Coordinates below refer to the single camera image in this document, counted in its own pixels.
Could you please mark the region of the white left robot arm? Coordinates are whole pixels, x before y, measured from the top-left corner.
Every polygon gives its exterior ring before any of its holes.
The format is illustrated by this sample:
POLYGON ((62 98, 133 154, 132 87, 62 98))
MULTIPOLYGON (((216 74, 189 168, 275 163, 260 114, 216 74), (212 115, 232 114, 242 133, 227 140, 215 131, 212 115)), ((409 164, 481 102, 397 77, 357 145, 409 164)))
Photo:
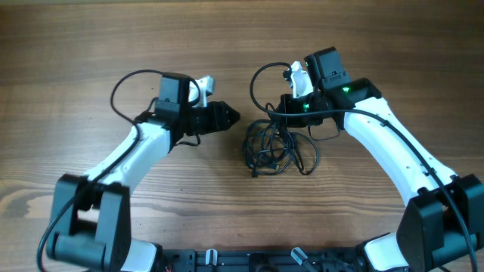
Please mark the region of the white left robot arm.
POLYGON ((150 169, 184 136, 226 131, 239 119, 223 101, 209 102, 215 81, 156 71, 160 90, 146 110, 131 119, 126 139, 83 175, 62 175, 54 189, 50 223, 39 241, 43 256, 88 271, 171 271, 172 263, 156 243, 132 237, 130 198, 150 169))

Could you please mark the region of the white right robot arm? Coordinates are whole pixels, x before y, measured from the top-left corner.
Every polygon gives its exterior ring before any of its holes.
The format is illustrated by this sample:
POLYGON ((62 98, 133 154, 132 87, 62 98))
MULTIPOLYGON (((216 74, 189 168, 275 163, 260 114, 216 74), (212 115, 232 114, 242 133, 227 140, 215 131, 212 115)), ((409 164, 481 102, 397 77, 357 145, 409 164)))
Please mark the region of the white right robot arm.
POLYGON ((483 185, 442 164, 396 118, 366 78, 350 79, 335 48, 291 64, 291 93, 278 111, 290 127, 331 118, 361 143, 396 186, 405 211, 398 229, 365 242, 368 271, 429 271, 483 247, 483 185))

